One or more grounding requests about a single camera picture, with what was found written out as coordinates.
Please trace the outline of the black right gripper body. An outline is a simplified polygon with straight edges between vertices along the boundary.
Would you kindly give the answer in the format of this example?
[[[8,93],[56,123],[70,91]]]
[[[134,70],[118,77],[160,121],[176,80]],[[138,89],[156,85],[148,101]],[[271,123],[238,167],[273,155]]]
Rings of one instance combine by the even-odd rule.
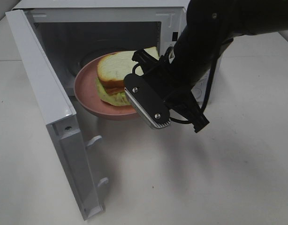
[[[144,49],[135,51],[132,60],[136,65],[132,69],[132,74],[142,76],[162,99],[169,109],[171,122],[191,124],[195,133],[198,133],[209,124],[209,120],[192,94],[191,86],[176,77],[170,62],[173,57],[172,49],[168,49],[159,60]]]

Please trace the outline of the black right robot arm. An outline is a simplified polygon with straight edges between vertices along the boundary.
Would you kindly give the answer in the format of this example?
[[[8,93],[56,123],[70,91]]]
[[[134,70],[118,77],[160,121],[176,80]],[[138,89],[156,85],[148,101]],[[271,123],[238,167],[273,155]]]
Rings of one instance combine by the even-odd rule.
[[[155,129],[176,122],[201,131],[219,57],[235,37],[288,30],[288,0],[192,0],[186,22],[158,60],[134,52],[143,75],[124,78],[127,99]]]

